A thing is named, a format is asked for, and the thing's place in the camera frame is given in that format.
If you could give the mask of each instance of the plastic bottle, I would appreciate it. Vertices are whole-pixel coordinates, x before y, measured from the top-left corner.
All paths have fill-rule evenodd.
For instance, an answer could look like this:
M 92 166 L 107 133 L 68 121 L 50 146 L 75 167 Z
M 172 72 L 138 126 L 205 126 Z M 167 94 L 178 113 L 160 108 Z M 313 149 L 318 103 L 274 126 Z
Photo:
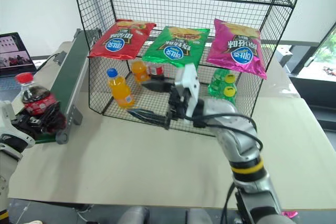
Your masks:
M 218 96 L 219 86 L 224 82 L 225 77 L 230 73 L 228 69 L 218 68 L 214 72 L 211 79 L 211 83 L 208 86 L 209 95 L 216 97 Z
M 20 73 L 15 78 L 21 84 L 21 101 L 30 115 L 42 115 L 49 105 L 57 102 L 48 89 L 34 82 L 31 73 Z
M 48 89 L 34 82 L 34 77 L 31 73 L 20 73 L 15 78 L 21 84 L 21 101 L 26 111 L 36 119 L 41 118 L 50 106 L 58 103 Z M 44 121 L 44 125 L 41 129 L 42 132 L 53 134 L 66 128 L 67 119 L 60 111 L 57 111 L 57 114 L 54 114 L 53 120 Z
M 224 89 L 226 87 L 232 87 L 237 92 L 235 82 L 236 82 L 236 76 L 233 73 L 227 74 L 224 78 L 224 81 L 221 82 L 221 84 L 218 87 L 218 96 L 217 97 L 218 98 L 225 98 L 224 97 Z
M 231 102 L 233 105 L 236 105 L 236 89 L 231 86 L 225 87 L 223 91 L 223 98 L 229 102 Z
M 147 73 L 146 64 L 143 61 L 133 62 L 131 70 L 137 83 L 140 83 L 142 81 L 148 81 L 151 79 Z
M 152 63 L 148 66 L 151 79 L 164 80 L 164 69 L 162 64 Z
M 134 98 L 130 87 L 126 84 L 125 78 L 119 76 L 115 68 L 108 69 L 107 75 L 109 77 L 109 87 L 118 106 L 123 109 L 132 107 L 134 105 Z

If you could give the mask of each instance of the red chip bag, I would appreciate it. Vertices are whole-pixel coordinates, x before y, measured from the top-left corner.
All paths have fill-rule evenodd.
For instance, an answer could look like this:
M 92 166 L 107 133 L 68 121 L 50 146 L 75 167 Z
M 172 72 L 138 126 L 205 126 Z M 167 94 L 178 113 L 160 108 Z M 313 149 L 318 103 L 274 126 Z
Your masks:
M 155 26 L 155 23 L 117 19 L 117 22 L 95 43 L 89 57 L 135 59 Z

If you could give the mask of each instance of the logo on bag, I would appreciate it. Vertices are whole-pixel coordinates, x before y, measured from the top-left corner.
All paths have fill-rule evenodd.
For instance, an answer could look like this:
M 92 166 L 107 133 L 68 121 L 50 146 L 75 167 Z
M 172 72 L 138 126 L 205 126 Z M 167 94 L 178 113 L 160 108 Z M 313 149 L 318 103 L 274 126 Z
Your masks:
M 239 47 L 231 52 L 232 58 L 240 64 L 248 64 L 253 59 L 253 52 L 248 47 Z
M 111 34 L 110 38 L 121 38 L 125 41 L 126 44 L 131 43 L 131 39 L 133 34 L 131 33 L 130 29 L 120 29 L 115 34 Z
M 190 55 L 190 50 L 191 50 L 191 46 L 188 45 L 188 41 L 185 39 L 171 39 L 171 40 L 167 40 L 164 44 L 162 44 L 158 50 L 164 50 L 166 47 L 169 46 L 174 46 L 177 48 L 180 48 L 182 50 L 182 53 L 184 56 L 189 56 Z
M 179 60 L 183 58 L 183 51 L 181 48 L 176 46 L 167 46 L 163 50 L 164 55 L 166 55 L 171 60 Z
M 105 48 L 111 52 L 116 52 L 119 51 L 121 48 L 123 48 L 125 45 L 125 41 L 121 38 L 114 38 L 109 40 L 106 45 Z

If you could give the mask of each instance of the red bottle cap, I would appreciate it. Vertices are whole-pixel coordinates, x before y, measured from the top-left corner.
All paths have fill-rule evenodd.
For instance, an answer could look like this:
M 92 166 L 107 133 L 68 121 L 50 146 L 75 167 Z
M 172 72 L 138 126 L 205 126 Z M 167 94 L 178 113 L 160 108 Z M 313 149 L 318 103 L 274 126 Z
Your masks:
M 19 73 L 15 79 L 18 83 L 23 84 L 33 81 L 34 77 L 31 73 Z

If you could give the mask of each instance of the bottle label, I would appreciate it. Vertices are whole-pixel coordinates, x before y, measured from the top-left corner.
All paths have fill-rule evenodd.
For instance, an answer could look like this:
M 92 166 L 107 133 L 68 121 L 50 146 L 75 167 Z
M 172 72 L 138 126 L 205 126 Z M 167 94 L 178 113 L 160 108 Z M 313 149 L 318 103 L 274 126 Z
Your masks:
M 150 72 L 150 74 L 152 74 L 154 76 L 159 76 L 159 75 L 163 74 L 163 66 L 151 65 L 151 66 L 149 66 L 149 72 Z
M 146 79 L 148 79 L 148 74 L 147 74 L 147 72 L 142 73 L 142 74 L 140 75 L 140 80 L 146 80 Z
M 214 79 L 214 80 L 210 83 L 210 87 L 211 87 L 212 89 L 214 89 L 214 90 L 218 90 L 220 84 L 222 84 L 221 81 Z
M 131 95 L 129 95 L 128 97 L 125 98 L 126 103 L 130 103 L 132 100 L 133 99 L 132 99 Z
M 24 103 L 25 109 L 30 115 L 43 114 L 49 105 L 56 103 L 55 97 L 51 94 L 39 101 Z
M 115 101 L 120 105 L 124 105 L 124 104 L 132 102 L 133 101 L 133 96 L 130 94 L 127 97 L 125 97 L 124 99 L 116 99 Z

